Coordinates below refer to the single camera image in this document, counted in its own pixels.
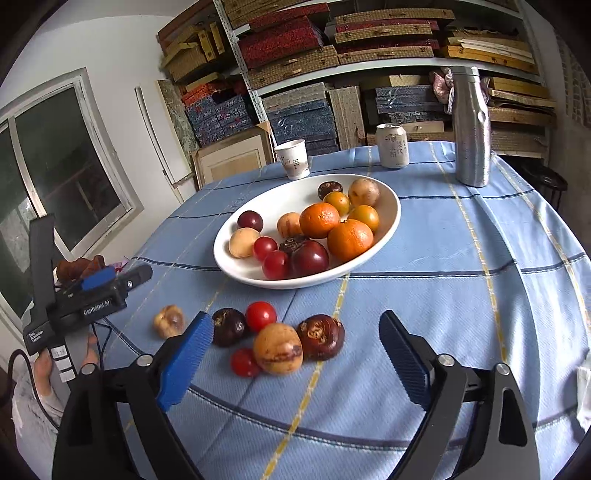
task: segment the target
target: orange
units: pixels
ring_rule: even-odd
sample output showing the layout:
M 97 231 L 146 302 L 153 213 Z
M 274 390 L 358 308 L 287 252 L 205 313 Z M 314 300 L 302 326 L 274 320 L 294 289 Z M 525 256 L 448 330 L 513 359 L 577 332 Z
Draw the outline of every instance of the orange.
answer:
M 300 215 L 301 231 L 310 238 L 326 238 L 339 222 L 339 212 L 330 203 L 315 203 Z
M 339 212 L 339 215 L 347 215 L 347 213 L 349 213 L 349 197 L 347 197 L 343 192 L 330 192 L 326 197 L 324 197 L 324 200 L 322 201 L 330 203 L 333 207 L 335 207 Z
M 349 220 L 359 220 L 366 224 L 371 231 L 375 233 L 375 231 L 379 227 L 379 215 L 378 212 L 375 211 L 375 208 L 370 207 L 369 205 L 359 205 L 355 207 L 353 211 L 349 214 Z
M 369 250 L 374 243 L 371 229 L 358 220 L 345 220 L 329 233 L 329 252 L 341 262 L 348 262 Z

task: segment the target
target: blue gripper pad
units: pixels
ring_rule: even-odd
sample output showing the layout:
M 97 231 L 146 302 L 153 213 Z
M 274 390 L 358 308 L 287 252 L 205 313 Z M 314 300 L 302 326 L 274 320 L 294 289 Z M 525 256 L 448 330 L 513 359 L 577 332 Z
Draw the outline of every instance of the blue gripper pad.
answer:
M 160 392 L 156 401 L 163 411 L 168 411 L 183 399 L 212 340 L 213 320 L 207 313 L 199 312 L 183 333 L 181 345 L 160 375 Z
M 115 278 L 117 273 L 115 267 L 106 267 L 99 270 L 97 273 L 93 273 L 90 277 L 86 277 L 82 280 L 82 290 L 91 290 L 96 287 L 100 287 L 107 282 L 110 282 Z
M 379 339 L 411 402 L 427 411 L 431 404 L 429 371 L 410 343 L 410 336 L 392 310 L 379 319 Z

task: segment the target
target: wooden frame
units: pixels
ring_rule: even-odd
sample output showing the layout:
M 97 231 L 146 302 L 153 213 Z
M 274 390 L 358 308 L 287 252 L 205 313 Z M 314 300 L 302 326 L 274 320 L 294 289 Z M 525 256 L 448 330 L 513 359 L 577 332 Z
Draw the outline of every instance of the wooden frame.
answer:
M 193 162 L 199 188 L 273 163 L 271 139 L 264 127 L 260 124 L 196 151 Z

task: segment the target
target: blue tablecloth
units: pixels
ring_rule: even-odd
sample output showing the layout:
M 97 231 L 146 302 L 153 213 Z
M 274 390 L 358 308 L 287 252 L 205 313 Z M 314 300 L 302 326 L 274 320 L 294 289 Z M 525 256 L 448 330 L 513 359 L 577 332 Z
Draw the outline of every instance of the blue tablecloth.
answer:
M 507 361 L 534 424 L 543 479 L 552 478 L 583 432 L 576 423 L 575 368 L 589 348 L 591 262 L 551 206 L 500 158 L 482 189 L 454 176 L 454 145 L 410 144 L 411 164 L 379 166 L 376 147 L 313 158 L 313 174 L 357 173 L 400 197 L 394 237 L 343 278 L 302 290 L 262 290 L 228 279 L 213 241 L 228 216 L 287 178 L 279 164 L 207 185 L 171 215 L 131 265 L 147 262 L 151 281 L 110 317 L 117 335 L 106 367 L 155 352 L 152 318 L 176 304 L 188 319 L 221 307 L 272 303 L 295 326 L 337 313 L 345 346 L 324 364 L 293 375 L 233 375 L 233 349 L 211 347 L 171 424 L 207 479 L 384 479 L 412 439 L 423 411 L 411 404 L 378 339 L 380 314 L 394 310 L 411 333 L 463 365 Z M 243 345 L 248 346 L 252 339 Z M 462 409 L 439 478 L 452 472 L 471 406 Z M 153 478 L 137 431 L 122 411 L 140 473 Z

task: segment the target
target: white oval bowl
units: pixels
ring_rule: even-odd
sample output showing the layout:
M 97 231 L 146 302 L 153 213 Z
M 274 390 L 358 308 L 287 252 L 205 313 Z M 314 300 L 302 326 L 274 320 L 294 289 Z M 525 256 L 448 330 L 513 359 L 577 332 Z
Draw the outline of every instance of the white oval bowl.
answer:
M 274 238 L 277 244 L 282 238 L 277 231 L 277 220 L 288 212 L 301 213 L 306 207 L 320 201 L 317 195 L 318 186 L 326 181 L 338 181 L 343 186 L 343 192 L 347 193 L 349 186 L 357 179 L 367 178 L 363 175 L 350 175 L 336 173 L 306 177 L 301 180 L 291 181 L 261 193 L 250 202 L 244 204 L 220 228 L 213 244 L 213 256 L 217 266 L 229 277 L 247 285 L 254 285 L 273 290 L 288 290 L 290 288 L 303 288 L 319 285 L 338 278 L 354 270 L 372 258 L 390 240 L 400 223 L 400 200 L 394 191 L 385 183 L 372 179 L 379 187 L 379 200 L 374 207 L 379 215 L 379 228 L 374 235 L 374 245 L 360 256 L 339 264 L 330 255 L 329 269 L 301 278 L 289 278 L 286 280 L 267 280 L 262 272 L 262 264 L 254 257 L 234 258 L 228 250 L 230 237 L 237 230 L 236 222 L 240 214 L 246 210 L 254 210 L 262 216 L 263 229 L 261 235 Z M 326 239 L 317 240 L 326 248 Z

